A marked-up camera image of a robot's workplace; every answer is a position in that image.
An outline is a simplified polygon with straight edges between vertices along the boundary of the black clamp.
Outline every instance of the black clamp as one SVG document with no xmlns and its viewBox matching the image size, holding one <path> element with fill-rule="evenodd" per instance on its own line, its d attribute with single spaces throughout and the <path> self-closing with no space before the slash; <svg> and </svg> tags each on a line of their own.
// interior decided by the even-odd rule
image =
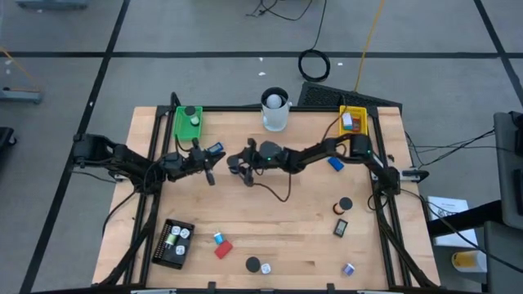
<svg viewBox="0 0 523 294">
<path fill-rule="evenodd" d="M 334 288 L 333 283 L 327 283 L 327 294 L 335 294 L 336 289 Z"/>
<path fill-rule="evenodd" d="M 209 282 L 207 284 L 207 294 L 215 294 L 216 293 L 216 282 Z"/>
</svg>

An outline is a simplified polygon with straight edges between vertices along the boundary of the wooden table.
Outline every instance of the wooden table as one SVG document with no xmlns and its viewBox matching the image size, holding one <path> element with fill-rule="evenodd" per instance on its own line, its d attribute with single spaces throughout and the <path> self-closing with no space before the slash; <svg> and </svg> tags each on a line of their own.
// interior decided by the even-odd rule
<svg viewBox="0 0 523 294">
<path fill-rule="evenodd" d="M 143 156 L 149 148 L 155 110 L 136 108 L 129 129 L 127 146 Z M 387 154 L 394 156 L 397 168 L 410 167 L 399 110 L 380 108 L 378 113 Z M 252 137 L 258 143 L 272 140 L 300 150 L 318 142 L 336 115 L 291 112 L 285 131 L 274 133 L 265 130 L 258 112 L 204 112 L 200 143 L 208 147 L 219 141 L 227 153 L 236 154 Z M 337 136 L 337 128 L 332 127 L 329 135 Z M 169 151 L 174 151 L 174 142 Z M 371 188 L 364 165 L 346 165 L 336 172 L 326 160 L 314 163 L 293 175 L 287 203 L 280 203 L 262 187 L 243 185 L 240 178 L 230 174 L 225 158 L 215 166 L 214 176 L 215 186 L 207 184 L 204 174 L 163 184 L 154 247 L 166 218 L 189 222 L 196 228 L 183 269 L 151 264 L 147 287 L 206 288 L 214 281 L 218 288 L 325 289 L 327 283 L 334 283 L 340 290 L 387 289 L 376 216 L 367 208 Z M 288 176 L 283 171 L 266 171 L 255 180 L 282 197 L 287 193 Z M 402 188 L 418 192 L 413 183 L 402 183 Z M 111 207 L 131 192 L 130 183 L 117 184 Z M 332 206 L 343 196 L 350 197 L 354 206 L 341 216 L 349 225 L 344 237 L 339 238 L 333 235 L 333 228 L 340 216 L 332 212 Z M 137 203 L 135 197 L 107 225 L 93 282 L 101 281 L 127 250 Z M 396 203 L 407 251 L 427 276 L 439 283 L 420 201 L 401 194 L 396 196 Z M 234 245 L 223 260 L 214 255 L 217 245 L 213 234 L 218 230 Z M 396 284 L 401 284 L 393 247 L 391 255 Z M 271 273 L 249 273 L 245 261 L 250 256 L 269 263 Z M 139 252 L 133 281 L 138 280 L 141 258 Z M 351 277 L 342 272 L 347 262 L 355 266 Z"/>
</svg>

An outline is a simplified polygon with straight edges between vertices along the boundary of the yellow object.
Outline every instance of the yellow object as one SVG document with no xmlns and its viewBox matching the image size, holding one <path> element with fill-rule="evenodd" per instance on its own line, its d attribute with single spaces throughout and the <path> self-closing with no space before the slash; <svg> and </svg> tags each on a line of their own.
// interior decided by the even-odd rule
<svg viewBox="0 0 523 294">
<path fill-rule="evenodd" d="M 452 265 L 462 273 L 486 273 L 486 255 L 479 250 L 457 252 L 452 255 Z"/>
<path fill-rule="evenodd" d="M 367 109 L 365 107 L 356 107 L 356 106 L 345 106 L 341 105 L 339 110 L 340 117 L 344 113 L 349 113 L 352 118 L 352 131 L 346 130 L 343 128 L 343 120 L 338 120 L 339 126 L 339 135 L 343 134 L 363 134 L 368 135 L 369 129 L 367 128 Z M 360 127 L 358 131 L 356 130 L 356 124 L 359 123 Z"/>
<path fill-rule="evenodd" d="M 374 29 L 376 29 L 376 23 L 378 22 L 379 16 L 382 14 L 383 5 L 385 4 L 385 0 L 382 0 L 379 3 L 378 12 L 376 12 L 376 16 L 374 17 L 373 26 L 370 27 L 369 36 L 367 36 L 367 43 L 365 44 L 365 47 L 363 48 L 363 53 L 361 54 L 361 60 L 360 60 L 360 68 L 358 69 L 358 78 L 356 79 L 356 85 L 354 85 L 354 91 L 358 91 L 358 86 L 360 85 L 360 76 L 361 76 L 361 70 L 363 69 L 363 61 L 365 60 L 365 55 L 367 54 L 367 50 L 370 46 L 370 39 L 373 36 Z"/>
</svg>

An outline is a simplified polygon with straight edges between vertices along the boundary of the yellow cable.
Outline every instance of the yellow cable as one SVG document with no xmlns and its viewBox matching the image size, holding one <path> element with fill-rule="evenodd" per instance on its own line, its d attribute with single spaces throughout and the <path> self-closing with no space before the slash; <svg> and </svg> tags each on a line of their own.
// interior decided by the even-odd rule
<svg viewBox="0 0 523 294">
<path fill-rule="evenodd" d="M 16 65 L 16 67 L 22 71 L 22 73 L 25 74 L 25 76 L 33 83 L 33 86 L 35 87 L 34 89 L 24 89 L 24 88 L 11 88 L 11 91 L 31 91 L 31 92 L 40 92 L 40 87 L 38 86 L 38 84 L 36 83 L 36 79 L 33 78 L 32 75 L 30 75 L 27 70 L 24 69 L 24 67 L 22 65 L 20 65 L 12 56 L 11 54 L 9 54 L 9 52 L 7 52 L 7 50 L 4 48 L 4 47 L 1 47 L 0 46 L 0 51 L 3 52 L 3 54 L 5 54 L 7 56 L 7 58 L 9 58 L 10 61 L 13 62 L 14 65 Z"/>
<path fill-rule="evenodd" d="M 358 91 L 358 86 L 360 85 L 360 76 L 361 76 L 361 70 L 363 69 L 363 61 L 365 60 L 365 54 L 367 54 L 367 50 L 370 46 L 370 39 L 373 36 L 374 29 L 376 28 L 376 23 L 378 22 L 379 16 L 382 14 L 383 4 L 385 4 L 385 0 L 382 0 L 379 3 L 378 12 L 376 12 L 376 16 L 374 17 L 373 26 L 370 28 L 369 36 L 367 37 L 367 43 L 365 44 L 365 48 L 363 48 L 363 54 L 361 55 L 360 60 L 360 69 L 358 69 L 358 78 L 356 79 L 356 85 L 354 86 L 354 91 Z"/>
</svg>

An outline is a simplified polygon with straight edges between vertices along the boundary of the black tray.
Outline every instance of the black tray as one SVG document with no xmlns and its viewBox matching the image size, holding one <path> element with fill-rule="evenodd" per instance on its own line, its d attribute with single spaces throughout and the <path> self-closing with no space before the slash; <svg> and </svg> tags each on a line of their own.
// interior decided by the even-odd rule
<svg viewBox="0 0 523 294">
<path fill-rule="evenodd" d="M 165 247 L 165 240 L 171 233 L 172 227 L 175 225 L 181 227 L 182 229 L 188 229 L 190 231 L 190 235 L 187 239 L 178 236 L 174 245 L 170 249 L 167 249 Z M 186 257 L 189 254 L 190 240 L 193 238 L 193 236 L 194 225 L 178 220 L 166 219 L 165 224 L 163 224 L 162 234 L 160 235 L 160 239 L 156 245 L 156 250 L 154 251 L 153 262 L 157 265 L 164 265 L 173 269 L 181 270 L 184 262 L 186 262 Z M 179 245 L 186 247 L 186 253 L 182 256 L 176 254 L 176 246 Z"/>
</svg>

